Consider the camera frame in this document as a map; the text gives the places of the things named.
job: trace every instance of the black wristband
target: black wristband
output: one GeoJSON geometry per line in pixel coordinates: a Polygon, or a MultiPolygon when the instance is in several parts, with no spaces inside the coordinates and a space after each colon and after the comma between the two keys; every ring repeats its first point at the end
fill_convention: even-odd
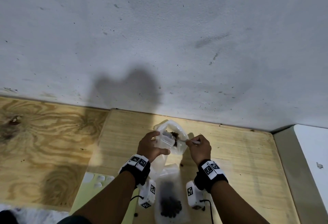
{"type": "Polygon", "coordinates": [[[205,159],[198,166],[198,172],[194,179],[194,183],[200,190],[206,189],[208,193],[211,193],[213,184],[222,180],[228,183],[220,167],[214,161],[205,159]]]}
{"type": "Polygon", "coordinates": [[[129,171],[135,179],[135,187],[144,185],[150,173],[150,163],[148,159],[141,155],[133,155],[119,170],[119,174],[123,171],[129,171]]]}

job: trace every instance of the white plastic bag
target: white plastic bag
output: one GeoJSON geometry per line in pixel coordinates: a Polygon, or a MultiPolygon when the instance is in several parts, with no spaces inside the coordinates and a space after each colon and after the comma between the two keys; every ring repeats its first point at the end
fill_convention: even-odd
{"type": "Polygon", "coordinates": [[[186,132],[182,129],[182,127],[176,123],[173,120],[168,120],[159,127],[157,127],[156,131],[160,132],[160,135],[156,137],[156,142],[166,142],[166,143],[173,143],[173,146],[170,148],[171,154],[175,155],[182,155],[186,149],[187,145],[185,142],[182,142],[181,140],[187,140],[188,135],[186,132]],[[175,140],[173,138],[173,135],[166,131],[167,128],[170,128],[172,131],[176,132],[178,134],[178,141],[175,144],[175,140]]]}
{"type": "Polygon", "coordinates": [[[156,224],[182,224],[190,221],[185,191],[178,165],[165,166],[156,180],[156,224]]]}
{"type": "MultiPolygon", "coordinates": [[[[177,141],[175,146],[175,140],[173,138],[173,135],[166,131],[167,128],[170,128],[172,131],[176,132],[178,134],[179,140],[188,139],[188,135],[178,123],[173,120],[168,120],[165,123],[155,127],[155,130],[159,131],[160,134],[156,137],[154,146],[169,149],[171,151],[171,154],[182,155],[186,151],[186,143],[177,141]]],[[[167,155],[159,155],[150,164],[149,177],[152,180],[156,180],[159,177],[165,166],[166,159],[167,155]]]]}

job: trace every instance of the wood grain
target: wood grain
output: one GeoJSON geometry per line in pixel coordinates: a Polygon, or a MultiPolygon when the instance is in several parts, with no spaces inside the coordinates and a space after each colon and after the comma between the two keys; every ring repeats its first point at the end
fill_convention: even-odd
{"type": "MultiPolygon", "coordinates": [[[[190,136],[203,134],[211,143],[212,158],[231,165],[227,167],[229,183],[271,224],[299,223],[273,136],[268,132],[111,110],[87,171],[116,176],[122,164],[136,153],[139,140],[166,119],[179,123],[190,136]]],[[[188,149],[183,156],[169,155],[170,163],[183,164],[180,171],[184,187],[196,176],[197,168],[188,149]]],[[[215,223],[221,223],[216,209],[213,211],[215,223]]],[[[154,223],[153,207],[137,207],[136,212],[134,224],[154,223]]],[[[190,209],[189,213],[191,223],[211,223],[209,208],[204,212],[190,209]]]]}
{"type": "Polygon", "coordinates": [[[0,97],[0,201],[69,211],[107,114],[0,97]]]}

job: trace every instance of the person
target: person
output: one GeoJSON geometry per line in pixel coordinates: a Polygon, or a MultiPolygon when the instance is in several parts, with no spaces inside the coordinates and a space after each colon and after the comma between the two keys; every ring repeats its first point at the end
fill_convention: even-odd
{"type": "MultiPolygon", "coordinates": [[[[149,132],[139,142],[137,155],[146,157],[149,163],[154,161],[160,154],[170,154],[167,149],[153,146],[152,139],[158,135],[159,132],[149,132]]],[[[209,141],[203,135],[198,135],[187,141],[186,144],[190,149],[191,158],[200,170],[199,165],[211,159],[209,141]],[[193,140],[200,141],[200,144],[195,145],[192,142],[193,140]]],[[[73,213],[72,216],[61,220],[58,224],[121,224],[135,189],[136,180],[140,180],[133,174],[134,172],[129,170],[121,170],[121,173],[101,192],[73,213]]],[[[207,191],[212,196],[223,224],[269,223],[241,198],[226,179],[214,182],[207,191]]]]}

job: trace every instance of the person's left arm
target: person's left arm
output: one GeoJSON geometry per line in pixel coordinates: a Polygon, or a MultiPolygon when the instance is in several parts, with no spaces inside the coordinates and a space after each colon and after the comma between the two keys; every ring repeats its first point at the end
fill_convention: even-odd
{"type": "MultiPolygon", "coordinates": [[[[170,154],[168,149],[154,147],[152,138],[158,135],[157,131],[149,132],[139,142],[137,154],[145,156],[150,163],[160,154],[170,154]]],[[[129,171],[123,171],[73,215],[83,216],[92,224],[121,224],[134,188],[134,176],[129,171]]]]}

